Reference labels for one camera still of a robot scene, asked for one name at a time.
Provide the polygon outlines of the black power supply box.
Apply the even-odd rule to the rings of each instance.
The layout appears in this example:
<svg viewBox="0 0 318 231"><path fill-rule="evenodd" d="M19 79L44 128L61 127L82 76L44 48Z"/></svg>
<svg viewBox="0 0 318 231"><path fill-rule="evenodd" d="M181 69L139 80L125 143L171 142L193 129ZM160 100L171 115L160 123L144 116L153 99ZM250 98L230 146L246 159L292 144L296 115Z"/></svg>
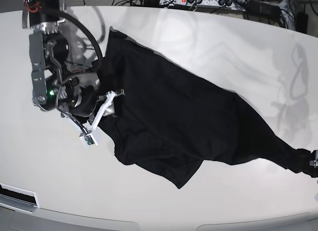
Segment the black power supply box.
<svg viewBox="0 0 318 231"><path fill-rule="evenodd" d="M249 14L269 19L279 19L281 16L280 7L256 0L247 2L246 11Z"/></svg>

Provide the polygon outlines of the white power strip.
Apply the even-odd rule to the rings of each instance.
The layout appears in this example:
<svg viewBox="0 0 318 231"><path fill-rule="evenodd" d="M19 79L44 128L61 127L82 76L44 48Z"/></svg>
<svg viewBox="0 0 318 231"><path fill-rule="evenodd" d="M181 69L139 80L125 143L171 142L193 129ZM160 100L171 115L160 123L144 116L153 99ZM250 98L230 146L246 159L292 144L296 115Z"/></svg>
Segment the white power strip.
<svg viewBox="0 0 318 231"><path fill-rule="evenodd" d="M160 6L185 6L188 8L212 8L245 11L244 0L160 0Z"/></svg>

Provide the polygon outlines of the black t-shirt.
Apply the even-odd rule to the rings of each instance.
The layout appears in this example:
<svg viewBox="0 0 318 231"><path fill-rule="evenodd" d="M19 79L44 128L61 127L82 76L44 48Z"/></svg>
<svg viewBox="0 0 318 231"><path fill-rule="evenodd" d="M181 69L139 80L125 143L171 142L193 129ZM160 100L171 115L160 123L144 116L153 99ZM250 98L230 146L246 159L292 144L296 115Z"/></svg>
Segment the black t-shirt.
<svg viewBox="0 0 318 231"><path fill-rule="evenodd" d="M182 188L208 161L262 158L298 173L298 149L280 139L237 93L188 72L128 35L111 30L98 70L99 93L123 89L99 128L124 165Z"/></svg>

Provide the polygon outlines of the white slotted box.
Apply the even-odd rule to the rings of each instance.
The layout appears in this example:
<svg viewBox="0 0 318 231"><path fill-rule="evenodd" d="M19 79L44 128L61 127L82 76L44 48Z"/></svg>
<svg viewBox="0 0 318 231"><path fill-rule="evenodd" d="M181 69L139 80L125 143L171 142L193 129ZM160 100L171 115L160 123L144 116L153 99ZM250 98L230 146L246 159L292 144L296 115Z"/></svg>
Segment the white slotted box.
<svg viewBox="0 0 318 231"><path fill-rule="evenodd" d="M36 192L3 183L0 184L0 206L28 214L40 209Z"/></svg>

